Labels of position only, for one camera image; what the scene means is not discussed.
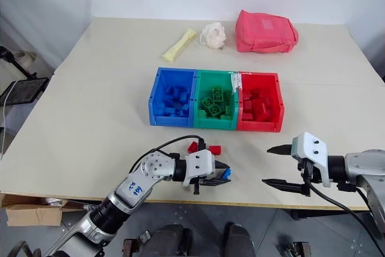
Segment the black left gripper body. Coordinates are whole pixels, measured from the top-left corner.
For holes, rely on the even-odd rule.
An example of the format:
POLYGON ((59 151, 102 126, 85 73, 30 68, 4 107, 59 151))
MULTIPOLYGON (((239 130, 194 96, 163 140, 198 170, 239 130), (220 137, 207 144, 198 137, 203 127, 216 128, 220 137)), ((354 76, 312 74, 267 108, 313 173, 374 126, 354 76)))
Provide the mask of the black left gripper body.
POLYGON ((225 172, 225 170, 216 170, 215 169, 215 161, 214 161, 214 171, 209 174, 209 175, 203 175, 203 176, 198 176, 196 178, 192 178, 192 185, 194 186, 194 189, 193 189, 193 194, 200 194, 200 184, 199 184, 199 179, 212 179, 212 178, 222 178, 222 175, 223 173, 225 172))

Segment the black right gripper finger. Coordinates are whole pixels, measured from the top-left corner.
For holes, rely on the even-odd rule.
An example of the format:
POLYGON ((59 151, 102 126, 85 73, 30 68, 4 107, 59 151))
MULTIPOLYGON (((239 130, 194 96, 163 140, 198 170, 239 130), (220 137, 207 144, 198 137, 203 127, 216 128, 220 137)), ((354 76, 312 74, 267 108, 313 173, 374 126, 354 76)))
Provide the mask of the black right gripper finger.
POLYGON ((282 179, 263 179, 262 182, 280 191, 289 193, 303 192, 303 186, 301 184, 290 183, 282 179))
POLYGON ((283 144, 283 145, 271 147, 266 152, 277 154, 277 155, 291 155, 291 150, 292 150, 291 144, 283 144))

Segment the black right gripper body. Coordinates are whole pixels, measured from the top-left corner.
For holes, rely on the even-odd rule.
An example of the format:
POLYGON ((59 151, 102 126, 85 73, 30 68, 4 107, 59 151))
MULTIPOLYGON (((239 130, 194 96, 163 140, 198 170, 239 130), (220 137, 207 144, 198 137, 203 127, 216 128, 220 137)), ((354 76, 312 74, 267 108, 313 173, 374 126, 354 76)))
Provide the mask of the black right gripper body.
POLYGON ((304 181, 304 183, 301 184, 301 194, 310 197, 309 184, 320 184, 321 173, 309 159, 302 159, 299 161, 297 169, 301 171, 301 177, 304 181))

